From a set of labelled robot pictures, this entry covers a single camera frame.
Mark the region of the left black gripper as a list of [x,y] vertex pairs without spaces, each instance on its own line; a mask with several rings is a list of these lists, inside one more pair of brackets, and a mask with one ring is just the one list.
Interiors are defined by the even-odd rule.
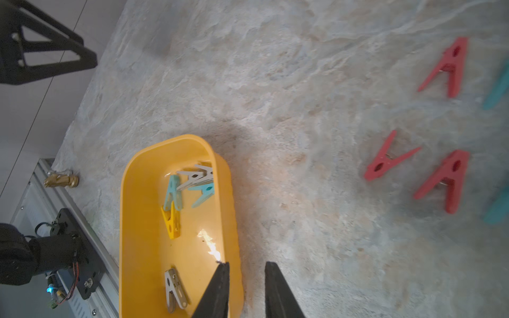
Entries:
[[[47,38],[47,41],[26,40],[23,27]],[[78,59],[24,65],[26,53],[51,51],[71,51]],[[21,85],[93,69],[97,65],[97,54],[84,46],[83,38],[53,17],[28,1],[1,1],[1,83]]]

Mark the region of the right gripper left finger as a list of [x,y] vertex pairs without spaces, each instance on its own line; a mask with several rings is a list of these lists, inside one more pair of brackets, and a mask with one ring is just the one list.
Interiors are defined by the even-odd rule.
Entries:
[[227,318],[229,312],[229,263],[219,262],[192,318]]

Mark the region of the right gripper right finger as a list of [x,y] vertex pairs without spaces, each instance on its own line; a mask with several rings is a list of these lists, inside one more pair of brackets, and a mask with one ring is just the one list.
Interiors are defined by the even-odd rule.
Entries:
[[305,318],[275,262],[267,262],[265,265],[265,313],[267,318]]

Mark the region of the yellow plastic storage box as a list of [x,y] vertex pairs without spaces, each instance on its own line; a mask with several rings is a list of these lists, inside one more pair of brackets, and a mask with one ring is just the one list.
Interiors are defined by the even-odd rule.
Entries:
[[[180,236],[168,235],[163,203],[172,175],[197,164],[212,167],[214,194],[184,190]],[[119,314],[168,317],[167,270],[175,269],[188,306],[175,317],[191,317],[217,266],[230,267],[229,316],[239,317],[244,291],[231,172],[202,138],[182,135],[138,152],[125,169],[120,200]]]

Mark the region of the red clothespin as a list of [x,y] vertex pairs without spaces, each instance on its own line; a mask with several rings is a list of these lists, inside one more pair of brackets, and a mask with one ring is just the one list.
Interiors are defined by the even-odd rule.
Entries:
[[463,150],[453,151],[443,160],[441,166],[418,188],[413,198],[419,200],[427,195],[436,185],[444,183],[447,186],[445,211],[449,214],[455,214],[461,201],[469,159],[469,152]]
[[382,147],[380,147],[373,161],[368,165],[367,170],[363,176],[365,180],[372,181],[384,176],[390,169],[401,164],[405,160],[408,160],[410,157],[422,149],[421,147],[417,147],[397,158],[390,158],[388,156],[388,150],[395,137],[396,130],[393,130],[384,141]]
[[440,61],[418,87],[418,91],[423,91],[440,72],[445,72],[449,74],[447,96],[456,98],[461,90],[468,45],[468,37],[458,37],[444,51]]

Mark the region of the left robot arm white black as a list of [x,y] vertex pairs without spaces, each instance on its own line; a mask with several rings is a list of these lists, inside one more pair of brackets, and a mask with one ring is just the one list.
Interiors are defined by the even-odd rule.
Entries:
[[[77,60],[28,65],[28,53],[72,51]],[[96,53],[74,31],[28,1],[1,2],[1,83],[18,86],[93,69]],[[44,272],[71,269],[77,282],[95,280],[102,262],[68,209],[62,209],[47,237],[26,238],[1,224],[1,283],[21,286]]]

